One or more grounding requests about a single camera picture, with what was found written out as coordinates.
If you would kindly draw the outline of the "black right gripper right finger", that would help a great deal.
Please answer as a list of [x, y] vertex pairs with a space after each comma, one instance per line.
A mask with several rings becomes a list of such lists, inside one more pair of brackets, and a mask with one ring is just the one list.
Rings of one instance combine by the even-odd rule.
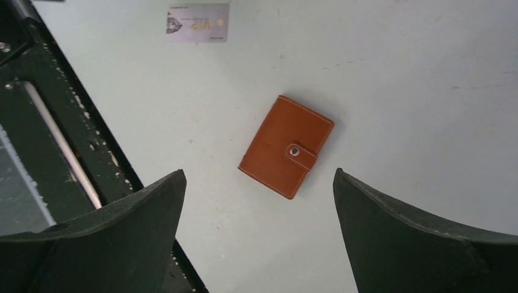
[[516, 292], [517, 237], [457, 223], [338, 169], [335, 207], [359, 292]]

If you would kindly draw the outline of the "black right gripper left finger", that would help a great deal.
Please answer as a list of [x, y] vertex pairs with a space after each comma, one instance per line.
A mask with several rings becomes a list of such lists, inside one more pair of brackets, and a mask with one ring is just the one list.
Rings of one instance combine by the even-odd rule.
[[161, 292], [186, 185], [177, 170], [42, 232], [1, 237], [1, 291]]

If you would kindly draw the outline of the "brown leather card holder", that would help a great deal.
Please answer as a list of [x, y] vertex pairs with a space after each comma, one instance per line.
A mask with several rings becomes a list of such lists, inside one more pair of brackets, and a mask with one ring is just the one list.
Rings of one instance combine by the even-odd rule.
[[293, 199], [334, 128], [324, 115], [280, 95], [263, 120], [238, 169]]

